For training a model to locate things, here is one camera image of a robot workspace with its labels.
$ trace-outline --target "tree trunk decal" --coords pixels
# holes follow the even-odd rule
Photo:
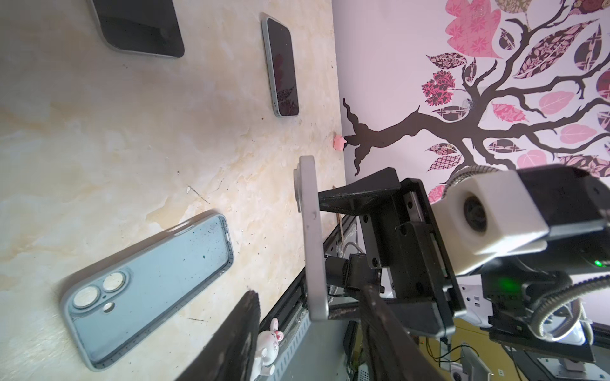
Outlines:
[[[502,1],[500,9],[504,12],[507,12],[508,9],[511,11],[510,13],[527,10],[527,7],[524,10],[523,7],[513,6],[512,3],[529,5],[529,2]],[[439,155],[434,162],[430,163],[429,171],[452,168],[451,173],[455,173],[465,166],[475,165],[477,163],[473,155],[474,151],[485,161],[485,163],[479,164],[504,165],[508,169],[523,168],[546,163],[547,158],[544,153],[546,151],[553,156],[553,160],[556,159],[556,163],[579,166],[597,177],[610,176],[610,163],[605,160],[606,158],[580,154],[593,143],[610,135],[608,132],[602,132],[602,130],[610,128],[608,126],[610,120],[610,110],[608,109],[610,106],[610,70],[608,70],[610,53],[605,57],[600,56],[600,51],[603,49],[601,36],[610,30],[603,30],[604,23],[598,20],[570,23],[568,21],[570,15],[584,13],[580,8],[580,5],[570,8],[565,5],[564,0],[559,11],[548,21],[531,28],[527,21],[523,23],[517,18],[500,21],[500,10],[492,12],[489,0],[473,0],[472,3],[468,3],[467,0],[449,0],[447,12],[456,19],[447,27],[447,33],[451,35],[450,46],[459,53],[449,52],[428,56],[431,63],[437,68],[431,71],[432,78],[422,85],[424,96],[422,99],[428,105],[438,107],[432,111],[433,115],[420,112],[418,107],[394,126],[373,130],[362,123],[363,121],[351,109],[346,99],[343,99],[347,118],[354,129],[353,135],[344,137],[345,146],[356,147],[354,151],[356,174],[360,172],[360,164],[370,153],[372,147],[388,147],[404,137],[414,137],[422,130],[427,130],[440,140],[446,141],[446,143],[439,141],[439,144],[428,149]],[[473,21],[467,25],[468,18]],[[509,27],[509,23],[514,24],[512,28]],[[514,32],[515,25],[520,29],[520,39],[519,35]],[[552,33],[548,31],[548,29],[560,25],[561,30]],[[581,32],[587,36],[588,40],[578,38]],[[483,59],[477,61],[474,57],[498,57],[493,52],[489,40],[494,38],[493,36],[498,39],[500,47],[512,55],[503,65],[498,60],[491,63],[491,59],[487,59],[490,67],[485,67]],[[573,53],[574,49],[570,50],[569,47],[577,40],[579,43],[575,46],[578,48]],[[567,52],[572,52],[570,54],[573,57],[564,57],[570,55]],[[552,73],[553,65],[560,60],[572,61],[571,65],[579,69],[577,75],[555,75],[546,85],[527,87],[530,77],[542,72],[547,75]],[[497,81],[487,87],[481,86],[481,82],[485,78],[492,73],[497,76],[500,70],[502,70],[501,76]],[[589,81],[593,77],[596,77],[597,80]],[[523,83],[525,86],[503,88],[509,78],[520,81],[519,83]],[[556,85],[566,82],[576,84],[578,91],[575,93],[558,89],[554,91]],[[583,105],[571,115],[562,118],[553,117],[553,114],[568,106],[570,102],[584,99],[587,85],[596,89],[597,98],[587,103],[581,101]],[[461,94],[467,94],[464,105],[448,105],[459,91],[463,91]],[[541,93],[546,94],[540,99],[538,107],[527,103],[527,95]],[[518,103],[518,106],[504,103],[506,100],[500,100],[503,97],[516,99],[515,103]],[[508,129],[480,128],[479,122],[488,108],[493,109],[494,118],[512,123],[511,126]],[[589,112],[597,112],[600,128],[578,124],[580,119]],[[530,118],[538,115],[534,119],[540,121],[530,122],[528,115]],[[574,148],[547,145],[536,134],[544,130],[554,131],[563,143],[582,144]],[[538,149],[527,151],[518,147],[511,140],[521,137],[529,139]],[[486,146],[484,140],[489,138],[493,138],[493,142]],[[474,151],[471,152],[464,140],[472,142]],[[607,145],[607,149],[610,152],[610,144]],[[507,153],[520,151],[524,152],[518,160],[506,158]],[[435,188],[430,194],[431,201],[440,193],[439,187]]]

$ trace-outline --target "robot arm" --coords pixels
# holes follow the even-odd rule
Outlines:
[[[358,303],[329,307],[327,280],[361,300],[366,287],[381,291],[381,269],[387,268],[396,298],[384,302],[403,327],[415,335],[449,336],[453,318],[466,309],[456,276],[480,274],[483,296],[493,306],[492,327],[486,328],[492,340],[592,361],[592,337],[585,345],[568,345],[531,324],[540,320],[540,303],[546,303],[543,312],[553,315],[549,300],[571,285],[568,274],[610,266],[610,190],[577,168],[489,168],[458,172],[448,181],[443,199],[430,206],[422,182],[399,182],[393,168],[315,198],[315,187],[305,186],[315,180],[315,164],[312,157],[302,157],[295,170],[296,199],[302,212],[318,211],[302,213],[307,285],[311,282],[315,289],[308,293],[313,319],[358,316]],[[348,260],[325,259],[321,245],[308,245],[308,240],[315,242],[310,238],[312,231],[317,233],[312,226],[320,223],[319,210],[358,216],[367,252]],[[318,287],[322,281],[323,289]],[[600,279],[579,290],[608,286],[608,279]],[[576,327],[586,320],[578,292],[571,292],[576,298],[565,302],[564,310],[576,316],[566,324],[553,316],[559,324],[544,329],[563,326],[563,335],[566,325]]]

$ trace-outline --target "wall decal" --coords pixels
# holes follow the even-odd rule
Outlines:
[[[489,0],[448,0],[446,11],[456,19],[446,33],[451,35],[449,46],[457,53],[429,55],[438,67],[430,65],[432,79],[422,85],[420,107],[406,112],[400,122],[371,129],[343,98],[354,130],[346,134],[345,141],[346,146],[355,147],[356,175],[372,147],[382,149],[403,138],[413,139],[424,130],[438,138],[437,143],[432,142],[434,147],[447,144],[444,147],[454,151],[429,157],[425,167],[446,173],[446,179],[475,164],[516,169],[562,163],[593,168],[588,170],[600,177],[610,173],[602,168],[606,158],[583,155],[589,147],[597,147],[596,142],[605,155],[602,146],[610,143],[606,131],[610,128],[610,52],[601,41],[610,32],[603,29],[606,13],[591,15],[586,21],[570,16],[578,7],[566,5],[564,0],[546,21],[528,25],[525,11],[529,2],[498,0],[500,3],[504,12],[518,13],[492,10]],[[493,50],[492,42],[505,59]],[[458,94],[467,97],[464,104],[456,104]],[[486,128],[481,128],[484,116]],[[586,116],[589,122],[582,122]],[[595,116],[599,126],[591,124]]]

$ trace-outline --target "small toy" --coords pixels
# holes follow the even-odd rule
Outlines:
[[[275,365],[272,365],[272,363],[278,357],[279,342],[284,338],[284,334],[278,331],[278,328],[278,319],[273,318],[271,319],[270,330],[259,333],[256,339],[256,353],[254,354],[250,381],[254,381],[259,375],[270,376],[275,372]]]

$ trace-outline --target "electronic device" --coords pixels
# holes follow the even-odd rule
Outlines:
[[[273,111],[280,117],[296,116],[299,114],[299,99],[290,31],[269,16],[263,19],[262,28]]]
[[[91,0],[91,4],[111,48],[162,57],[184,55],[172,0]]]
[[[456,276],[480,274],[492,311],[481,327],[492,341],[595,360],[580,296],[610,288],[610,276],[572,285],[569,275],[610,265],[610,190],[598,178],[562,165],[517,171],[471,166],[449,179],[434,205],[420,180],[399,181],[393,168],[319,192],[317,199],[310,184],[314,160],[301,157],[295,193],[313,321],[360,314],[358,303],[329,307],[317,283],[338,285],[361,300],[368,287],[383,292],[386,268],[395,298],[384,303],[403,327],[413,335],[450,336],[453,318],[467,309]],[[325,258],[316,243],[319,210],[358,216],[366,252]]]
[[[223,215],[188,220],[156,237],[62,297],[63,319],[92,371],[114,365],[233,263]]]

